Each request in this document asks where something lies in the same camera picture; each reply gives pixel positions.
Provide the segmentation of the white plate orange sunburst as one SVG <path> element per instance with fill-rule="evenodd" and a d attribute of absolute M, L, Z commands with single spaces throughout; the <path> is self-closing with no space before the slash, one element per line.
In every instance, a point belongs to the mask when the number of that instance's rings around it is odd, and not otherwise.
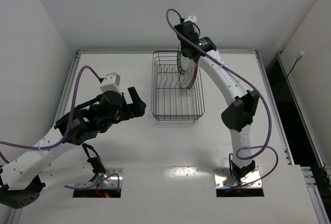
<path fill-rule="evenodd" d="M 181 58 L 180 65 L 184 74 L 179 75 L 179 84 L 182 89 L 191 89 L 198 75 L 198 65 L 191 59 Z"/>

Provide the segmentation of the plate with green rim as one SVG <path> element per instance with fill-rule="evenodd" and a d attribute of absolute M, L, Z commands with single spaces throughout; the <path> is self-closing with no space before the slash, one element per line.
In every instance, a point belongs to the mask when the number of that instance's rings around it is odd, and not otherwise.
<path fill-rule="evenodd" d="M 183 68 L 182 66 L 182 61 L 185 57 L 183 56 L 181 52 L 181 48 L 177 49 L 177 54 L 176 54 L 176 65 L 177 65 L 177 71 L 178 73 L 183 76 L 186 73 L 186 69 Z"/>

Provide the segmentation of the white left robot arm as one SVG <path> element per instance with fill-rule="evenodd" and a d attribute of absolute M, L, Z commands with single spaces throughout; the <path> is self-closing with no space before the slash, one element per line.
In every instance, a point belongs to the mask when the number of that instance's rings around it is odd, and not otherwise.
<path fill-rule="evenodd" d="M 59 177 L 44 169 L 61 155 L 81 146 L 91 146 L 85 141 L 105 133 L 112 125 L 145 114 L 146 104 L 134 87 L 128 88 L 132 102 L 124 94 L 107 90 L 92 100 L 84 102 L 61 117 L 54 127 L 34 146 L 14 161 L 1 167 L 1 204 L 23 208 L 55 187 L 66 186 L 70 178 L 83 175 L 85 166 Z"/>

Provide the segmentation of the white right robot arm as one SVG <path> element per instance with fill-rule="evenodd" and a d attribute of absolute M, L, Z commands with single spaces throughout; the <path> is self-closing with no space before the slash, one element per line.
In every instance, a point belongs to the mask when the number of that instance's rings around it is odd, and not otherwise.
<path fill-rule="evenodd" d="M 222 112 L 221 119 L 231 135 L 233 157 L 230 174 L 240 182 L 255 169 L 252 158 L 241 158 L 251 156 L 250 125 L 257 110 L 259 95 L 226 71 L 216 45 L 208 37 L 200 38 L 194 26 L 192 21 L 181 20 L 174 28 L 180 33 L 178 39 L 182 55 L 202 68 L 225 98 L 228 107 Z"/>

